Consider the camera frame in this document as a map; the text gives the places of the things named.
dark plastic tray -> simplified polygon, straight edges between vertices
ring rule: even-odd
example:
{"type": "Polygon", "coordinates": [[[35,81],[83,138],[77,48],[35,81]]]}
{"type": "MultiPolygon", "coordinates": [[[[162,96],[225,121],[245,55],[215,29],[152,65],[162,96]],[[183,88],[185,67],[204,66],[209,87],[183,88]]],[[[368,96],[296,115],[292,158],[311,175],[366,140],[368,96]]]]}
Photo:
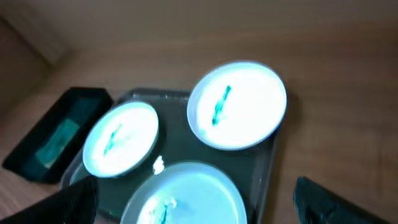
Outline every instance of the dark plastic tray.
{"type": "MultiPolygon", "coordinates": [[[[257,146],[242,151],[221,151],[200,142],[187,121],[189,91],[135,89],[117,104],[141,100],[151,104],[159,117],[159,138],[149,158],[137,169],[116,179],[99,179],[98,213],[120,220],[124,207],[143,181],[153,175],[152,165],[162,156],[167,167],[181,161],[202,161],[225,172],[239,189],[248,223],[262,223],[271,169],[276,152],[277,131],[257,146]]],[[[61,188],[88,176],[81,151],[64,173],[61,188]]]]}

wooden surface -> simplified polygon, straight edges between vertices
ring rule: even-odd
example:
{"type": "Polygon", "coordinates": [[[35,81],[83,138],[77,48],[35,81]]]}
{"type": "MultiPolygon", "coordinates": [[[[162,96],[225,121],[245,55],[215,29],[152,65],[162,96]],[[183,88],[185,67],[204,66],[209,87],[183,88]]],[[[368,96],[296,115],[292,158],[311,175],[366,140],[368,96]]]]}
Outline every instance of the wooden surface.
{"type": "Polygon", "coordinates": [[[396,0],[19,0],[18,5],[23,2],[73,49],[398,19],[396,0]]]}
{"type": "MultiPolygon", "coordinates": [[[[292,198],[301,175],[398,223],[397,37],[394,27],[356,24],[140,42],[80,54],[9,113],[0,127],[0,156],[69,86],[104,86],[114,98],[138,86],[191,89],[221,63],[258,60],[280,74],[289,92],[264,223],[299,222],[292,198]]],[[[0,217],[56,189],[0,170],[0,217]]]]}

